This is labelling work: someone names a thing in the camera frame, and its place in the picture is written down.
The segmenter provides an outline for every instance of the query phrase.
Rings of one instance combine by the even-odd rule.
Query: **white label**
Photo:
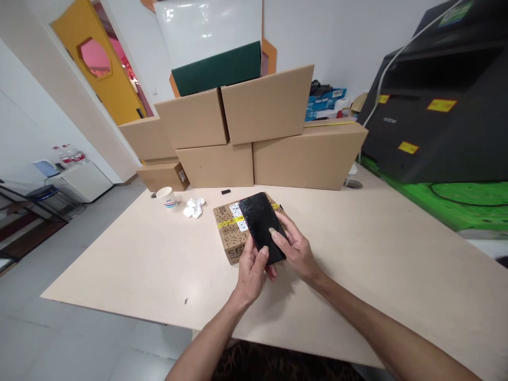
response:
[[[238,203],[231,204],[229,209],[231,209],[231,213],[233,213],[233,218],[243,216],[242,211],[240,210],[240,205],[238,205]],[[237,225],[240,231],[249,230],[245,221],[238,221]]]

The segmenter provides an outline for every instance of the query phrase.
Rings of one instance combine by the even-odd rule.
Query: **yellow door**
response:
[[[117,125],[146,116],[90,0],[76,0],[52,27]]]

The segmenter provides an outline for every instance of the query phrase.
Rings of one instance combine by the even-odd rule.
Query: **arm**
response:
[[[416,332],[360,300],[328,277],[312,255],[311,247],[287,216],[277,213],[287,227],[287,241],[270,229],[275,244],[300,278],[328,300],[356,328],[398,380],[480,380]]]
[[[212,378],[234,328],[261,293],[267,261],[268,247],[263,247],[258,253],[249,236],[240,257],[238,283],[229,300],[178,358],[166,381]],[[270,279],[275,280],[275,268],[266,270]]]

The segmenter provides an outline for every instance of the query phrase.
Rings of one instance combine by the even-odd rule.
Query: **forearm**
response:
[[[398,379],[479,380],[434,344],[357,298],[328,276],[323,275],[309,285],[364,336]]]
[[[166,381],[209,380],[234,328],[247,308],[248,305],[236,300],[232,294],[218,314],[178,358]]]

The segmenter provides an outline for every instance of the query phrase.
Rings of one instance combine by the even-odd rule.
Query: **hexagonal window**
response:
[[[78,54],[88,70],[97,78],[111,74],[111,61],[102,45],[93,38],[78,46]]]

